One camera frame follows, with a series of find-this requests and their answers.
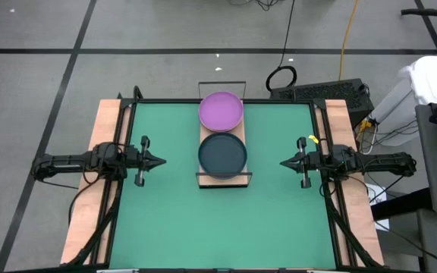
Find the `purple plate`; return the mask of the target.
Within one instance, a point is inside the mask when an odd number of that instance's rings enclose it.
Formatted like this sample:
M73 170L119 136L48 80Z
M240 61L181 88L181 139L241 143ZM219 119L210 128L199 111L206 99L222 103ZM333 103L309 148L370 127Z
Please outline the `purple plate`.
M199 105L200 123L208 130L225 132L234 129L243 119L242 100L230 92L216 92L202 99Z

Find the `black base bar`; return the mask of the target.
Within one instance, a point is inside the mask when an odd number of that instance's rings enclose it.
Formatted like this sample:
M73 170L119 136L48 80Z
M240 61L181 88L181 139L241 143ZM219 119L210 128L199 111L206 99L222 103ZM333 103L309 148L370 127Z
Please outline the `black base bar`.
M416 212L419 209L432 209L429 188L424 188L371 206L374 221Z

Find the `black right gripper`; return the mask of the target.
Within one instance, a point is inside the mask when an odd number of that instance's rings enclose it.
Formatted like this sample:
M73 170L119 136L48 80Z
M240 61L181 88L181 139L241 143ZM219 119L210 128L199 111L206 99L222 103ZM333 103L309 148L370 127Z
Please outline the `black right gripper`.
M286 159L281 163L282 166L290 168L296 173L301 173L303 179L301 180L301 187L306 189L311 187L311 181L308 176L308 171L317 170L321 163L319 152L306 153L307 139L300 137L297 140L297 147L300 153L296 153L293 157Z

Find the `black metal shelf frame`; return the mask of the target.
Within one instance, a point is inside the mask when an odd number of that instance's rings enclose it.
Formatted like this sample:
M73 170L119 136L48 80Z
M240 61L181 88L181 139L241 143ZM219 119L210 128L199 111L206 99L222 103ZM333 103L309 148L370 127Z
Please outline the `black metal shelf frame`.
M244 86L244 90L243 90L243 92L242 92L242 96L241 96L241 98L240 98L240 100L242 100L243 98L244 98L244 96L245 96L245 90L246 90L246 86L247 86L247 82L246 81L209 81L209 82L199 82L198 83L198 93L199 93L199 97L202 99L202 98L204 98L204 96L202 95L202 93L201 93L201 89L200 89L200 87L201 86L204 86L204 85L234 85L234 84L239 84L239 85L243 85ZM251 180L251 177L252 177L252 174L251 173L248 173L248 172L246 172L246 174L250 177L250 180Z

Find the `black pole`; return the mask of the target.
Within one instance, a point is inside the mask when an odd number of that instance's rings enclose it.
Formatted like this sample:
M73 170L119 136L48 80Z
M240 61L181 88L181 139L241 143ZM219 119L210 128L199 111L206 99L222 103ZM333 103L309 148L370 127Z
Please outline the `black pole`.
M437 17L437 9L404 9L401 10L401 15L419 15L419 16L433 16Z

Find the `wooden table side plank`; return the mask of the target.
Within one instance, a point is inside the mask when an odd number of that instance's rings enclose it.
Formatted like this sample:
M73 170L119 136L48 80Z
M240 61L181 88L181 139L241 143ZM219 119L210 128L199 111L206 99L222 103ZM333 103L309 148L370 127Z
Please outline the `wooden table side plank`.
M90 148L102 142L112 141L117 128L122 129L122 132L118 135L118 141L120 143L125 141L130 109L126 108L124 110L124 123L118 125L120 103L119 99L103 99L100 101L90 138ZM118 186L116 181L107 184L104 180L98 180L92 186L86 183L87 180L94 180L95 178L95 173L89 173L86 177L80 179L79 190L82 193L74 202L71 222L61 255L61 263L71 261L83 249L97 228L99 213L106 213L115 197Z
M325 112L316 109L319 136L331 140L334 144L355 147L354 134L348 114L346 102L343 100L327 100ZM382 251L376 232L375 222L369 204L369 195L365 188L364 176L352 174L341 183L341 188L332 196L335 208L339 208L338 199L343 199L344 211L341 215L348 221L351 231L360 241L363 248L379 264L383 264Z

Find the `dark blue plate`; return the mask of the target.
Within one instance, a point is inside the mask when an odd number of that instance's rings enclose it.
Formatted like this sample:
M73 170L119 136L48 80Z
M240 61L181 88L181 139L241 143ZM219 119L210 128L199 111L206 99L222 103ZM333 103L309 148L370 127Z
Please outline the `dark blue plate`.
M234 134L213 133L201 142L198 159L206 174L227 180L243 172L247 163L247 149Z

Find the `black computer tower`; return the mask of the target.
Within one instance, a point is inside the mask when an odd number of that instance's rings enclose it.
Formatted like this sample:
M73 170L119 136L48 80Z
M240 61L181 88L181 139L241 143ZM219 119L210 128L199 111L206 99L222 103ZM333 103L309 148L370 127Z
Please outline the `black computer tower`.
M287 101L344 100L352 127L356 127L374 110L369 87L360 78L277 88L270 92L270 98Z

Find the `white paper sheet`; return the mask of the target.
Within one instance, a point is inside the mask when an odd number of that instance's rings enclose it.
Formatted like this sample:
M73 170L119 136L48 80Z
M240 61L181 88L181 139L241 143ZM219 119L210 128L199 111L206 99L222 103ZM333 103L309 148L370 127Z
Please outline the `white paper sheet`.
M371 206L377 203L384 202L387 200L387 194L384 192L384 187L380 187L374 184L366 184L368 189L369 204ZM379 231L387 231L389 229L389 220L375 220L376 229Z

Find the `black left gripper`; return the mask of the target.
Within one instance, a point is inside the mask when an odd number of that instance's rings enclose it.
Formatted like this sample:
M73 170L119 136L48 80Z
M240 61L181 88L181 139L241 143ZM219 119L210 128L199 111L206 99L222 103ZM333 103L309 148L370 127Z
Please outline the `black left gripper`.
M134 183L138 187L143 187L145 184L144 172L164 165L166 162L163 158L154 156L149 149L149 137L142 136L140 141L141 150L131 145L127 149L125 156L125 165L127 168L136 168L137 174Z

